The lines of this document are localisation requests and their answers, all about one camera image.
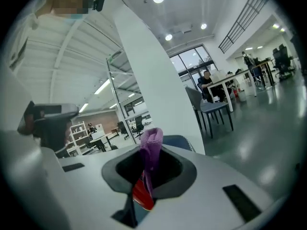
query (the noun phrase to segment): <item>black rectangular slot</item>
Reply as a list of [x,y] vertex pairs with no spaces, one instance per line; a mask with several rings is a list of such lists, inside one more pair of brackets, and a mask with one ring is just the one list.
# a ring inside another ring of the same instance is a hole
[[261,214],[261,211],[258,209],[258,207],[237,185],[225,186],[223,187],[223,191],[234,204],[245,222],[249,222]]
[[63,166],[62,168],[63,168],[63,171],[64,171],[64,172],[68,172],[68,171],[73,171],[73,170],[82,168],[82,167],[84,167],[84,166],[85,166],[84,164],[75,163],[75,164]]

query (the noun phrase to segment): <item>white table leg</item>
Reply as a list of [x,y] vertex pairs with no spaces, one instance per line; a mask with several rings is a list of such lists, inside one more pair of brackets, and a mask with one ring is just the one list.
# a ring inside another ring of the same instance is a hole
[[208,88],[208,91],[209,91],[209,94],[211,95],[211,97],[212,97],[212,101],[213,101],[213,103],[215,103],[215,101],[214,101],[214,96],[213,96],[213,94],[212,94],[212,92],[211,92],[211,89],[210,88]]
[[227,99],[227,102],[228,102],[229,110],[230,110],[231,112],[233,112],[234,110],[233,110],[233,108],[232,108],[232,104],[231,104],[231,100],[230,100],[230,96],[229,96],[229,93],[228,93],[226,84],[223,82],[223,83],[222,83],[222,86],[223,86],[224,91],[225,91],[225,95],[226,95],[226,99]]
[[253,87],[253,90],[254,90],[254,95],[257,96],[256,85],[255,85],[253,76],[251,75],[250,71],[248,71],[248,76],[250,79],[251,86]]

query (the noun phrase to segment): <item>floor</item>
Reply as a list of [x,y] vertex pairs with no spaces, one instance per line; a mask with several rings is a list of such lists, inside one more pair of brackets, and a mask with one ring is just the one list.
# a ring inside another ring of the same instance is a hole
[[289,193],[298,176],[295,166],[306,153],[307,91],[300,73],[247,96],[245,103],[232,103],[234,131],[226,111],[225,125],[219,116],[219,125],[211,119],[213,139],[203,132],[206,155],[237,169],[274,199]]

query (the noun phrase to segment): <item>chair seat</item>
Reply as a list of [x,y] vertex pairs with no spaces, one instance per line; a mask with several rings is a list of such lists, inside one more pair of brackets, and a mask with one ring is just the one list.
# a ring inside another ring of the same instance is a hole
[[203,113],[211,113],[211,112],[214,112],[216,110],[219,110],[225,106],[227,106],[228,103],[225,103],[225,102],[217,102],[217,103],[210,103],[210,102],[207,102],[207,103],[201,103],[201,111]]

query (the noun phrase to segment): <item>red object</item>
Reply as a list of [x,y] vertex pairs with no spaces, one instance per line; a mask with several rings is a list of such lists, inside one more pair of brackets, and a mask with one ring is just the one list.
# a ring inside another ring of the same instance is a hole
[[154,201],[150,197],[149,192],[145,189],[144,183],[141,179],[137,181],[132,189],[133,199],[138,202],[144,209],[152,210]]

